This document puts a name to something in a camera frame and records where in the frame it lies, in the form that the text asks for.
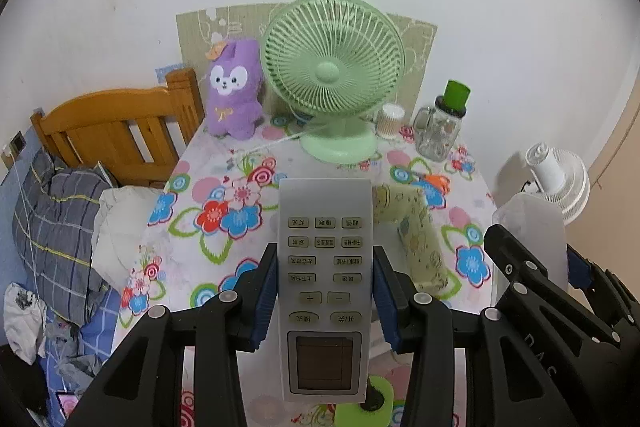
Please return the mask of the white remote control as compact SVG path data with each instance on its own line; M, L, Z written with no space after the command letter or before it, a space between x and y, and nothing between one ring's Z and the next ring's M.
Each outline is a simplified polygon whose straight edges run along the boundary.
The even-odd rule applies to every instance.
M371 182L283 180L277 304L285 400L363 401L372 277Z

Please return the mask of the green silicone pad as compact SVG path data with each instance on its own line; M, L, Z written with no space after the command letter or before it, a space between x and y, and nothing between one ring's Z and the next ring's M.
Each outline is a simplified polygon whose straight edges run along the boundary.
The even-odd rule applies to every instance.
M385 403L381 410L367 413L360 409L360 403L340 403L335 407L335 427L387 427L390 425L394 409L394 388L384 377L368 377L375 388L383 392Z

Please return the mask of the cartoon fabric storage box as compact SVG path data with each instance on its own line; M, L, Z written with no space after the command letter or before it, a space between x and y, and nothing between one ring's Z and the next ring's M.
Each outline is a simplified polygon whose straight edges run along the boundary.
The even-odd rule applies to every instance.
M447 269L421 187L380 184L372 188L375 225L395 225L411 280L437 296L447 286Z

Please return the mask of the white standing fan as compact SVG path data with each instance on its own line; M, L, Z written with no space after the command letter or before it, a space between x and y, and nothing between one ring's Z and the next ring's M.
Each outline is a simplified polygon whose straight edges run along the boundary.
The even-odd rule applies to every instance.
M588 170L582 158L538 142L526 150L525 162L533 181L498 208L492 221L520 229L546 222L574 222L590 195Z

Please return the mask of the white crumpled clothing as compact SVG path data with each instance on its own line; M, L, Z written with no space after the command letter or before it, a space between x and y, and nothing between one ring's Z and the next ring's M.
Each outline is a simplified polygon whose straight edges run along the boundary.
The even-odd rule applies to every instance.
M14 355L33 365L46 356L47 307L38 296L17 283L4 293L3 330Z

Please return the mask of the white pillow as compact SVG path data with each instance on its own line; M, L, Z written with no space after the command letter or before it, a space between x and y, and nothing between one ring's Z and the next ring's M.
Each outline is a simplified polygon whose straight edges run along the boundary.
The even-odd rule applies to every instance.
M91 239L91 264L122 295L130 269L157 199L158 188L127 185L108 188L100 196Z

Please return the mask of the grey plaid blanket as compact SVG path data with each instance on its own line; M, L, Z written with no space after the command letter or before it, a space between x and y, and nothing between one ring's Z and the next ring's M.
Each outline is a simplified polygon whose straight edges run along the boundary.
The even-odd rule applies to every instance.
M79 327L90 322L107 283L92 267L94 218L110 187L96 168L72 168L38 150L15 205L12 233L29 285L48 309Z

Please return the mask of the glass jar green lid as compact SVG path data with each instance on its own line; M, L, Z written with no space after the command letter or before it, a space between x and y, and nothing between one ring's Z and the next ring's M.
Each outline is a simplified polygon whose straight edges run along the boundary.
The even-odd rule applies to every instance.
M447 159L466 114L471 94L465 84L450 79L443 94L431 105L421 107L413 121L416 150L425 158L442 162Z

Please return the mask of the cotton swab container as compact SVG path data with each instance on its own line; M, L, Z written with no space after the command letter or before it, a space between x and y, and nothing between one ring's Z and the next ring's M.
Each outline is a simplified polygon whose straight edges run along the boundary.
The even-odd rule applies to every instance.
M398 135L404 124L405 109L395 103L385 103L381 106L376 116L376 134L385 140L393 140Z

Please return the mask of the wooden bed headboard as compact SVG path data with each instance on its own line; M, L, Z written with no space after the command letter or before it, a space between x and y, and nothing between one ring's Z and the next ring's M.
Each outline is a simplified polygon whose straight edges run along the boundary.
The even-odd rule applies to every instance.
M179 155L167 123L173 119L189 143L204 120L193 69L168 72L163 86L113 89L72 98L30 121L44 149L67 166L102 164L124 185L159 187Z

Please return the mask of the green desk fan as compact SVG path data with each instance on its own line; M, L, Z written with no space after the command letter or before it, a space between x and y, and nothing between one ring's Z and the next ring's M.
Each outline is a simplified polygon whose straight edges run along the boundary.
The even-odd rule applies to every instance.
M366 117L396 91L405 50L396 26L361 0L296 0L270 20L260 42L270 88L311 117L304 151L330 164L374 155Z

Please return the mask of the purple plush toy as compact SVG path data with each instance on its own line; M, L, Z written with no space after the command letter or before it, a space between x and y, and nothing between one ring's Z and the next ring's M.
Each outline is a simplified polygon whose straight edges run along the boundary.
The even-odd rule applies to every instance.
M206 54L208 93L205 124L209 134L250 139L262 118L259 43L255 39L219 41Z

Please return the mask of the orange handled scissors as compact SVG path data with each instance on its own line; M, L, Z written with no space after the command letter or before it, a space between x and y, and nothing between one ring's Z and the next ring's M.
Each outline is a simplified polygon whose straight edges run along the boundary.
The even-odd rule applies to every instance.
M442 196L446 196L450 192L450 179L448 176L413 170L410 170L409 173L411 174L411 184L422 187L424 191L429 188L442 194Z

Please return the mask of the wall power socket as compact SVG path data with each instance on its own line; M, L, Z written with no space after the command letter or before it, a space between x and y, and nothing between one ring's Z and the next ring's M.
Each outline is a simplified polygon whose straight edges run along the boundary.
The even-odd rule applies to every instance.
M17 131L16 135L8 142L1 150L1 159L6 169L10 170L17 158L20 157L22 150L26 146L26 140L24 134L21 131Z

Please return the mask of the cartoon wall paper sheet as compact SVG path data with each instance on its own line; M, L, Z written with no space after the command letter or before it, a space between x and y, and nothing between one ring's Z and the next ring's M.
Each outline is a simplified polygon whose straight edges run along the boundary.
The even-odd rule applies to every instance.
M219 41L260 39L270 20L283 8L281 3L258 3L218 6L178 14L176 24L182 62L198 77L201 98L207 100L209 60L206 54ZM437 27L408 16L390 16L405 49L405 76L394 94L387 98L405 109L404 121L412 121L419 101L426 63L431 53Z

